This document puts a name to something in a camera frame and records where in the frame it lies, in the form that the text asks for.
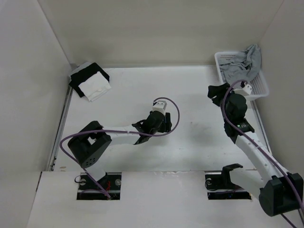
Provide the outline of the grey tank top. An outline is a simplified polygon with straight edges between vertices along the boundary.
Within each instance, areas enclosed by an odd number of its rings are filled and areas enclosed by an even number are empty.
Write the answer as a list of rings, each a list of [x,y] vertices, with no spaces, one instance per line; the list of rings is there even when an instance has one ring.
[[[230,85],[238,80],[252,81],[261,69],[261,52],[257,44],[238,52],[231,59],[218,60],[222,77]]]

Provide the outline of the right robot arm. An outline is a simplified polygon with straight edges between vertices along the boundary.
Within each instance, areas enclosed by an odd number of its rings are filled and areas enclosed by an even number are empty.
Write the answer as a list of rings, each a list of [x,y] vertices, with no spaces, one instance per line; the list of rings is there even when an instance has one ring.
[[[221,184],[226,188],[237,185],[254,195],[270,217],[303,210],[303,178],[298,173],[289,172],[263,148],[245,118],[247,100],[244,95],[251,93],[251,86],[242,80],[235,83],[243,84],[243,88],[234,89],[228,83],[210,85],[208,98],[221,109],[226,135],[249,158],[258,173],[250,173],[238,163],[228,165],[222,169]]]

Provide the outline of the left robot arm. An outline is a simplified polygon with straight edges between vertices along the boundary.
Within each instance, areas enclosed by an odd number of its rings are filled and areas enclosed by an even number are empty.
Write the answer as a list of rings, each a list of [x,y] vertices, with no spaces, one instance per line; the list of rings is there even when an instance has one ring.
[[[168,133],[171,131],[171,114],[162,114],[159,111],[151,111],[147,119],[138,121],[122,128],[114,128],[115,131],[126,133],[89,133],[72,137],[67,143],[81,168],[91,175],[90,183],[95,189],[102,189],[106,185],[107,173],[98,161],[109,146],[130,144],[139,145],[147,142],[156,133]]]

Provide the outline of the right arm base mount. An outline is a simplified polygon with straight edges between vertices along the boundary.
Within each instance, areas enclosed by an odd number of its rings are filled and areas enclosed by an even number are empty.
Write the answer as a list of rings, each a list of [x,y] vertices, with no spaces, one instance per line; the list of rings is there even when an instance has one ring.
[[[221,172],[205,173],[208,200],[252,200],[251,194],[240,186],[225,182]]]

